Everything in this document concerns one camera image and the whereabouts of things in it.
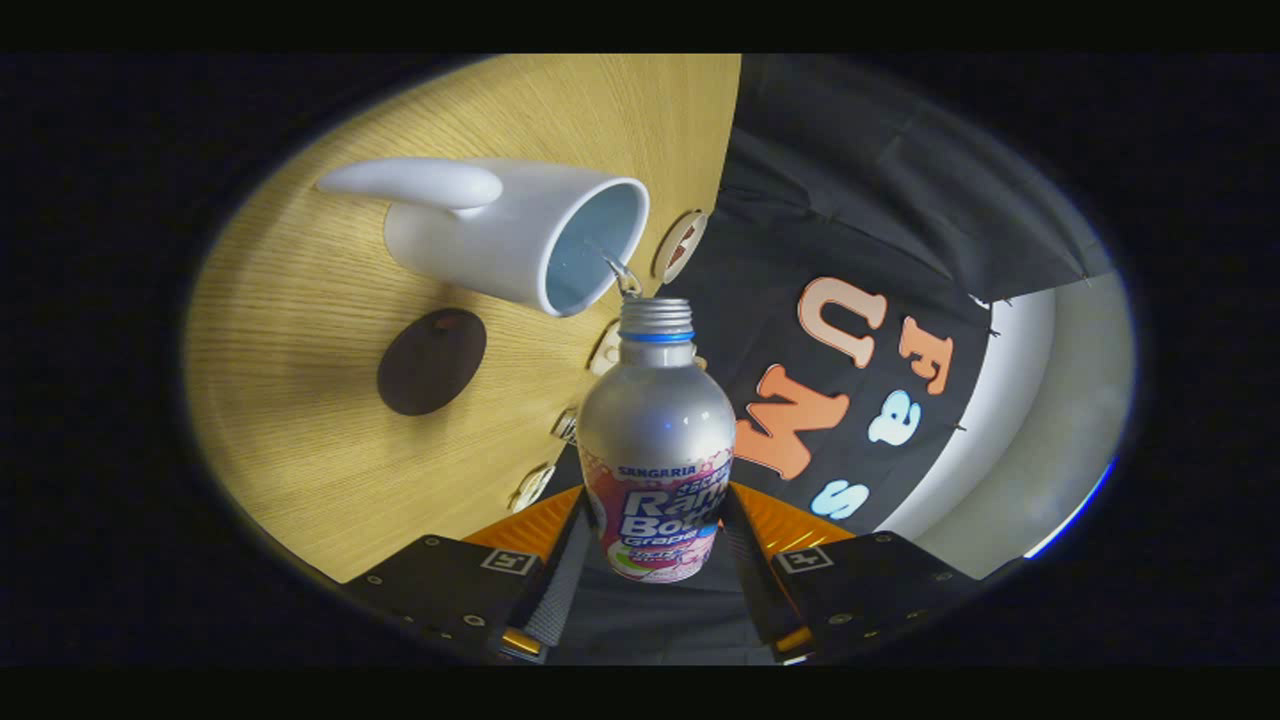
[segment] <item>pitcher handle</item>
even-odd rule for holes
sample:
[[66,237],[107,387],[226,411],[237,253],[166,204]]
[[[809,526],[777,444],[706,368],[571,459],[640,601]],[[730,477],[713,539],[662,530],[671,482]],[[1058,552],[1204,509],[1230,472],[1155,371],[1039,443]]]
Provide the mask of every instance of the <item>pitcher handle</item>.
[[384,158],[338,168],[320,178],[316,188],[429,208],[472,210],[502,196],[502,179],[461,160]]

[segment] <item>wooden table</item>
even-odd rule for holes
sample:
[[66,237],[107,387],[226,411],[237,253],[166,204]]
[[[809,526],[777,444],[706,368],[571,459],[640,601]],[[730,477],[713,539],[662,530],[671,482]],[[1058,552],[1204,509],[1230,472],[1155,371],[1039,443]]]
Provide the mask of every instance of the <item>wooden table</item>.
[[[737,96],[736,55],[516,55],[472,64],[337,127],[268,177],[197,278],[184,377],[197,441],[250,516],[337,582],[425,533],[461,538],[508,515],[520,482],[554,462],[561,413],[596,379],[588,360],[620,300],[535,310],[417,275],[383,243],[387,204],[314,190],[385,156],[509,156],[631,176],[652,196],[631,259],[716,205]],[[484,361],[449,405],[388,409],[384,351],[443,307],[479,315]]]

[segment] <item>orange letter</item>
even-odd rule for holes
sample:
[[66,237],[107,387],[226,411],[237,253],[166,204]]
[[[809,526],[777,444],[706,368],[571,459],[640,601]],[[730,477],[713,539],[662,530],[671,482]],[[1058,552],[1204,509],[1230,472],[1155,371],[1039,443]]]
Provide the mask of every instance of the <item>orange letter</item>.
[[750,420],[739,420],[733,455],[777,470],[783,480],[803,473],[812,459],[796,430],[835,428],[849,411],[847,395],[819,395],[788,378],[787,369],[778,364],[769,365],[755,392],[760,397],[781,396],[790,402],[749,404],[746,413],[764,432],[753,428]]
[[874,331],[884,322],[888,301],[884,300],[883,295],[869,295],[861,288],[836,278],[818,278],[804,288],[800,304],[796,306],[800,314],[800,327],[804,328],[804,332],[818,342],[829,345],[852,357],[858,369],[865,368],[872,361],[872,354],[876,352],[876,341],[869,337],[851,336],[827,324],[822,319],[822,309],[828,302],[858,313],[867,319],[867,324]]
[[955,346],[951,338],[938,340],[920,329],[915,324],[915,318],[908,315],[902,323],[902,340],[897,343],[897,354],[902,357],[919,355],[920,359],[911,363],[911,370],[924,379],[932,379],[925,386],[929,395],[942,395],[947,387],[947,372],[951,370],[951,348]]

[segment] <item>blue ring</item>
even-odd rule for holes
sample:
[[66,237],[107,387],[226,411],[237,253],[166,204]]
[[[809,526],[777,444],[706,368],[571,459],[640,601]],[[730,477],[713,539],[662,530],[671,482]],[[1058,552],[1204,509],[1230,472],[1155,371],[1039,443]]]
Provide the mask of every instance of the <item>blue ring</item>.
[[690,340],[694,340],[694,333],[676,333],[676,334],[618,333],[618,337],[634,342],[687,342]]

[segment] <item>bottle neck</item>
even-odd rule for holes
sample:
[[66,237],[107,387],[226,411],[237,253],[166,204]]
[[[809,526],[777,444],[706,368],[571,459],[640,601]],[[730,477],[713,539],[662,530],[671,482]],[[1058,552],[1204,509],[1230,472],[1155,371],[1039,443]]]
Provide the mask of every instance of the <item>bottle neck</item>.
[[692,342],[640,342],[622,340],[618,360],[639,368],[681,368],[694,364]]

